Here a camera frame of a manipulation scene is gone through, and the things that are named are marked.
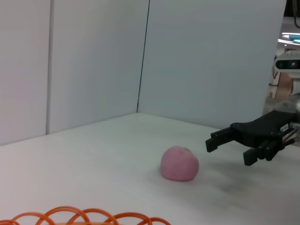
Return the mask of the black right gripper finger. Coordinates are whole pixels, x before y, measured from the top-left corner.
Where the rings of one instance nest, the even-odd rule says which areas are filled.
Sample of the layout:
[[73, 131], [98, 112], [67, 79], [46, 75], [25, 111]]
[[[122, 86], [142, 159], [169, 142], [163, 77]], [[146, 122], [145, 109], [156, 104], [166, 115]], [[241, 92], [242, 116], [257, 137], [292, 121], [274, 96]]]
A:
[[243, 153], [244, 165], [251, 166], [258, 160], [271, 161], [274, 156], [284, 148], [283, 139], [269, 139], [263, 141], [259, 146], [250, 148]]
[[225, 128], [210, 134], [210, 139], [205, 141], [206, 150], [208, 153], [213, 152], [218, 146], [226, 144], [234, 140], [234, 130]]

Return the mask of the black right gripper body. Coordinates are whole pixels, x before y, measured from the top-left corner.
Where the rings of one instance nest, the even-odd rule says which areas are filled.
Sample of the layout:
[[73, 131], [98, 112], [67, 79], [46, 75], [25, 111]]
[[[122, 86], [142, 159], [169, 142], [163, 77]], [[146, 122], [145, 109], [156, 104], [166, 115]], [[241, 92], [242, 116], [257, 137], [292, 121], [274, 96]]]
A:
[[271, 111], [251, 122], [233, 123], [230, 129], [235, 141], [256, 148], [265, 140], [281, 140], [293, 130], [290, 123], [298, 122], [299, 118], [296, 112]]

